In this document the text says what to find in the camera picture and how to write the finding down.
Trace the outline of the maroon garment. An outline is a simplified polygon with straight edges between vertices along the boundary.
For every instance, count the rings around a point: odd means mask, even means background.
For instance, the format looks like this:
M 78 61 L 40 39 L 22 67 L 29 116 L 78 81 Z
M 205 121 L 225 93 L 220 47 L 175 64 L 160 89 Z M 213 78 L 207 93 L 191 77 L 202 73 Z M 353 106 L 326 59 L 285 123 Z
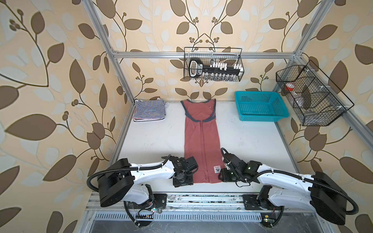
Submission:
M 195 103 L 181 101 L 185 110 L 184 157 L 194 157 L 198 170 L 194 183 L 220 183 L 219 174 L 225 168 L 220 151 L 220 137 L 216 122 L 216 100 Z

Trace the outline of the blue white striped tank top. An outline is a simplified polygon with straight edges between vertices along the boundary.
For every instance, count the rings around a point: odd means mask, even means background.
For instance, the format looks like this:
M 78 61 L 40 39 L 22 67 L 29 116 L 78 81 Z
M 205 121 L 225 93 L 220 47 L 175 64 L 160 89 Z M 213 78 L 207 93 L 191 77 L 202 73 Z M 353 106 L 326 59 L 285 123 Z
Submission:
M 135 100 L 134 122 L 158 121 L 166 117 L 166 103 L 164 100 Z

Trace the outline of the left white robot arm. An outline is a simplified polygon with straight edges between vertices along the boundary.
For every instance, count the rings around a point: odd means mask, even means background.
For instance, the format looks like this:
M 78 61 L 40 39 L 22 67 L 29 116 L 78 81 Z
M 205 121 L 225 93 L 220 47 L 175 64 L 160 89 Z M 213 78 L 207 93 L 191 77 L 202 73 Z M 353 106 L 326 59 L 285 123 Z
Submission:
M 87 186 L 99 193 L 101 207 L 123 201 L 144 206 L 155 200 L 148 182 L 171 179 L 175 188 L 193 185 L 198 168 L 193 156 L 186 159 L 168 155 L 161 162 L 149 164 L 131 164 L 124 158 L 89 176 Z

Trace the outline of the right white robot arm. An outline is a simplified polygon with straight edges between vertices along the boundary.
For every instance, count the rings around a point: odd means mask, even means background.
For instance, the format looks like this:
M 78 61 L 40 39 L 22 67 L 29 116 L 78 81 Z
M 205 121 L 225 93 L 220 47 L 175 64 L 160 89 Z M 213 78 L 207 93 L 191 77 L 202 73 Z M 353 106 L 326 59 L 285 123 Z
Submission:
M 257 204 L 264 209 L 291 207 L 316 212 L 336 225 L 345 225 L 350 197 L 328 175 L 296 174 L 277 170 L 257 161 L 224 160 L 218 178 L 222 182 L 262 184 Z

